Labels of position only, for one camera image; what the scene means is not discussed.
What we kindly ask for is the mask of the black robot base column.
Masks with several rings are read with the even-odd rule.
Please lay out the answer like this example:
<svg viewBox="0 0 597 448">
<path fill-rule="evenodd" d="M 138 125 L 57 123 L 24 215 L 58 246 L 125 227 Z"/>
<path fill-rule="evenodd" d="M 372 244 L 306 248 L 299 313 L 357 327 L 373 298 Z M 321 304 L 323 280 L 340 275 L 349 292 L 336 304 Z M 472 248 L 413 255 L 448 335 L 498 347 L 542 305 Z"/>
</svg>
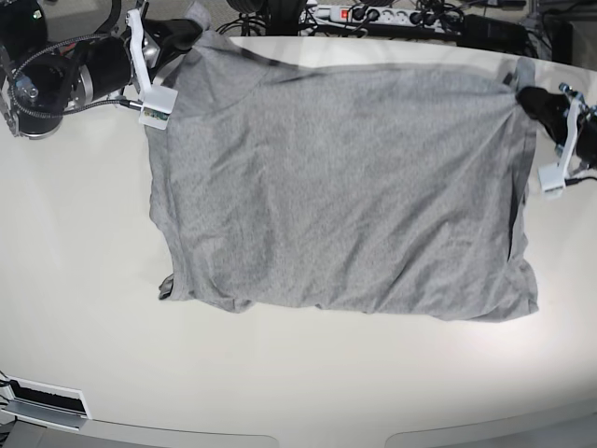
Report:
<svg viewBox="0 0 597 448">
<path fill-rule="evenodd" d="M 267 35 L 296 36 L 299 31 L 299 17 L 304 9 L 302 0 L 269 0 L 269 26 Z"/>
</svg>

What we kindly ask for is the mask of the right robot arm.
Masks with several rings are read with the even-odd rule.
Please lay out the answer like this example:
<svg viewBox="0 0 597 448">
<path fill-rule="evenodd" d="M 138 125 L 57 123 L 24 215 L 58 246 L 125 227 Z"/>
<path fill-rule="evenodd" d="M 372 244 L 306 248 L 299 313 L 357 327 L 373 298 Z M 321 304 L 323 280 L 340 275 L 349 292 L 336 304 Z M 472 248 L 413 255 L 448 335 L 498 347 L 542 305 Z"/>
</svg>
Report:
<svg viewBox="0 0 597 448">
<path fill-rule="evenodd" d="M 16 137 L 43 139 L 66 116 L 104 105 L 138 112 L 141 124 L 163 130 L 177 91 L 165 79 L 201 37 L 192 19 L 152 20 L 148 3 L 128 11 L 113 1 L 90 34 L 49 41 L 37 1 L 1 4 L 1 116 Z"/>
</svg>

